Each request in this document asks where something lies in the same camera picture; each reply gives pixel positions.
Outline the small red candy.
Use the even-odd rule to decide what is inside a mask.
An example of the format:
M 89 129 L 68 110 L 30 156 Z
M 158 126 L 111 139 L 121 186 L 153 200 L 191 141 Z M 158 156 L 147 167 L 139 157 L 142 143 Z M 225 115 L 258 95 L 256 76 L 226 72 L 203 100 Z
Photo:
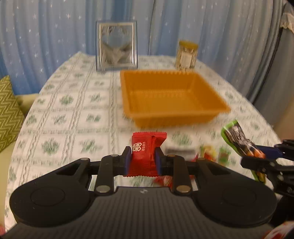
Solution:
M 153 182 L 155 185 L 160 187 L 169 187 L 172 188 L 173 178 L 172 176 L 157 176 L 154 178 Z

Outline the clear packet dark snack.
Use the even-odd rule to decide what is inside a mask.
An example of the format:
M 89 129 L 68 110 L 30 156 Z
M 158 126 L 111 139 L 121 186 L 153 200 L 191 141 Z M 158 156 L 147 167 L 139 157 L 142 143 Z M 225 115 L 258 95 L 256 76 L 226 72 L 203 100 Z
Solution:
M 185 161 L 193 161 L 197 156 L 197 151 L 193 147 L 166 146 L 164 149 L 165 155 L 178 155 Z

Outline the red square snack packet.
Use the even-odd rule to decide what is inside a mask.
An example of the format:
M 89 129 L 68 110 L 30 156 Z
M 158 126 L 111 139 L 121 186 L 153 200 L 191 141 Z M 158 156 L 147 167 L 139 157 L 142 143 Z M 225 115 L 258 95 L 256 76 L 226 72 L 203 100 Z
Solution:
M 132 159 L 126 177 L 157 177 L 155 149 L 160 147 L 166 138 L 166 132 L 134 132 Z

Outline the yellow green candy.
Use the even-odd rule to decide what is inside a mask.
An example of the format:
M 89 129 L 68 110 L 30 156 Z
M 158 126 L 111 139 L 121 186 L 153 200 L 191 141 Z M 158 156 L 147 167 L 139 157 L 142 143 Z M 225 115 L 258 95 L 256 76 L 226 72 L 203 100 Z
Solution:
M 217 154 L 213 146 L 202 144 L 199 149 L 198 158 L 204 158 L 216 162 Z

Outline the green brown candy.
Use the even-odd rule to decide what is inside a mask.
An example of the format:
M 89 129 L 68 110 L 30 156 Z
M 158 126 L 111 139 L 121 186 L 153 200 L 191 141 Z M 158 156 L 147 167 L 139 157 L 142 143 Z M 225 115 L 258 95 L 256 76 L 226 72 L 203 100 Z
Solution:
M 229 163 L 230 154 L 231 151 L 229 149 L 221 147 L 218 154 L 218 163 L 226 166 Z

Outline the green black snack bar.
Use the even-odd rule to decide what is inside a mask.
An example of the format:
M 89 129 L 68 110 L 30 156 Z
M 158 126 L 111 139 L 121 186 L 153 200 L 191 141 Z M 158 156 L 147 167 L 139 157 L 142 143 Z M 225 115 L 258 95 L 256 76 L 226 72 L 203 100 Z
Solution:
M 221 129 L 224 141 L 241 157 L 250 156 L 265 159 L 266 155 L 246 138 L 237 120 L 233 120 Z

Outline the green floral tablecloth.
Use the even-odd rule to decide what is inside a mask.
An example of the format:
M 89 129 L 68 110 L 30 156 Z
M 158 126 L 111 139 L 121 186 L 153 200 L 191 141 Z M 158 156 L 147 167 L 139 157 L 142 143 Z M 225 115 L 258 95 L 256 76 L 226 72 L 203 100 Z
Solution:
M 166 146 L 193 147 L 199 156 L 202 144 L 231 151 L 232 170 L 252 177 L 240 166 L 240 157 L 221 137 L 221 129 L 233 120 L 257 145 L 274 146 L 280 139 L 259 112 L 221 76 L 202 62 L 198 72 L 229 105 L 231 111 L 207 124 L 166 130 Z M 6 198 L 23 183 L 36 179 L 81 157 L 98 161 L 120 154 L 137 131 L 123 112 L 120 73 L 98 73 L 95 58 L 77 53 L 48 79 L 34 100 L 13 149 L 8 170 Z

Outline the orange plastic tray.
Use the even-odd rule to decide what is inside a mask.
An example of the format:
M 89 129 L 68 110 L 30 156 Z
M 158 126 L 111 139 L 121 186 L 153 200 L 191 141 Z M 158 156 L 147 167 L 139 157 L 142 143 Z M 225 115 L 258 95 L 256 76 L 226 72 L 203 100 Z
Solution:
M 175 70 L 122 70 L 124 113 L 141 129 L 206 123 L 229 106 L 199 74 Z

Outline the nut jar with gold lid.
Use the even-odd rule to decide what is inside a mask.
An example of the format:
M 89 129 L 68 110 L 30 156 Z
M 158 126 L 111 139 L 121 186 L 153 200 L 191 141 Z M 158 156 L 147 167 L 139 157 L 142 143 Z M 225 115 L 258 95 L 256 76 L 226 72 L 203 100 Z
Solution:
M 197 54 L 198 44 L 191 41 L 180 40 L 175 60 L 176 69 L 182 71 L 193 70 L 195 68 Z

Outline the green zigzag cushion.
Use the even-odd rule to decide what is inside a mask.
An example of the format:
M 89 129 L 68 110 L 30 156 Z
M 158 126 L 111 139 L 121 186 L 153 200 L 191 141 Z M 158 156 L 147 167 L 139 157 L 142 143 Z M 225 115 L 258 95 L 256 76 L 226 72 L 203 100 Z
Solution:
M 24 114 L 19 108 L 8 75 L 1 79 L 0 97 L 0 151 L 3 151 L 17 139 L 24 122 Z

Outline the blue star curtain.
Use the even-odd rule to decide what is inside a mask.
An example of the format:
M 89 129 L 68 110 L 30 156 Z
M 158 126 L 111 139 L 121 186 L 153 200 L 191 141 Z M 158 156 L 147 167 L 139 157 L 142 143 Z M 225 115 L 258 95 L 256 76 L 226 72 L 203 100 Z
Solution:
M 76 52 L 94 55 L 98 20 L 137 22 L 139 55 L 174 56 L 180 40 L 249 101 L 277 42 L 282 1 L 1 1 L 1 76 L 41 90 Z

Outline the silver sand art frame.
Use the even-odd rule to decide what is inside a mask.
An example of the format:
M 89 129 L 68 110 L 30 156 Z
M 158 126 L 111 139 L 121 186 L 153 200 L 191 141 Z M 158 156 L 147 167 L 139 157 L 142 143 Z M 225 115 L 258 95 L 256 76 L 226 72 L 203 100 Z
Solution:
M 136 69 L 137 22 L 96 22 L 96 70 Z

